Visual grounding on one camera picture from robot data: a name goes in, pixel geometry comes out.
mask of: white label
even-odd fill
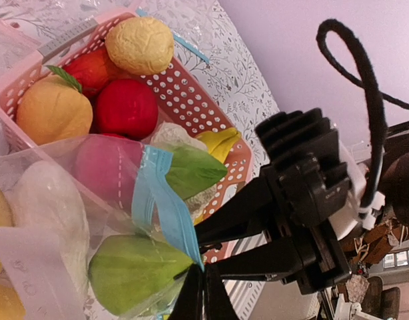
[[[0,261],[26,320],[85,320],[58,236],[40,228],[0,227]]]

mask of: pink basket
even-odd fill
[[[23,150],[36,147],[36,144],[17,126],[14,119],[24,92],[34,82],[49,74],[45,64],[64,66],[79,56],[94,51],[104,45],[105,35],[117,23],[136,17],[127,9],[119,9],[86,21],[73,30],[60,36],[60,41],[52,41],[39,48],[23,61],[14,65],[0,78],[0,119],[3,122],[5,136],[16,149]],[[79,46],[83,39],[86,45]],[[71,49],[62,61],[49,63],[58,58],[62,51]],[[203,131],[233,127],[215,102],[208,96],[197,80],[183,67],[180,61],[173,58],[166,71],[158,75],[135,77],[153,88],[159,102],[160,118],[182,125],[194,137]],[[222,204],[227,190],[241,187],[251,179],[252,151],[241,139],[232,149],[225,165],[228,175],[218,184],[218,193],[205,209],[204,217],[214,213]],[[224,246],[220,251],[209,251],[207,259],[216,261],[223,259],[227,251]]]

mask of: blue strip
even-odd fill
[[[147,145],[140,172],[135,181],[132,219],[139,225],[150,226],[154,203],[165,239],[188,255],[204,270],[196,230],[184,201],[166,181],[173,154]]]
[[[147,12],[145,12],[144,10],[138,8],[137,9],[137,15],[139,15],[140,17],[146,17]],[[186,40],[184,40],[180,36],[176,35],[175,33],[173,33],[173,38],[175,39],[175,41],[177,43],[179,43],[183,47],[187,48],[189,51],[194,53],[197,57],[201,58],[206,64],[210,63],[210,59],[204,53],[202,53],[200,50],[198,50],[194,45],[187,42]]]

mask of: tablecloth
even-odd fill
[[[78,6],[69,6],[63,5],[63,1],[54,0],[0,0],[0,19],[30,38],[45,43],[73,23],[73,20],[97,14],[98,10],[129,6],[132,2],[85,0]],[[278,112],[278,107],[252,55],[224,9],[218,1],[209,0],[148,0],[141,4],[141,8],[163,20],[209,57],[210,63],[206,64],[188,49],[176,44],[175,55],[207,89],[251,146],[256,175],[267,158],[254,134],[254,128]],[[55,15],[62,15],[62,22],[61,16],[54,19]],[[183,19],[192,23],[194,32],[189,29],[188,23],[182,24]],[[0,124],[0,155],[8,154],[9,151]],[[104,312],[92,297],[87,301],[86,309],[89,320],[97,319]]]

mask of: window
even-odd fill
[[[384,258],[384,269],[409,267],[409,250],[390,253]]]

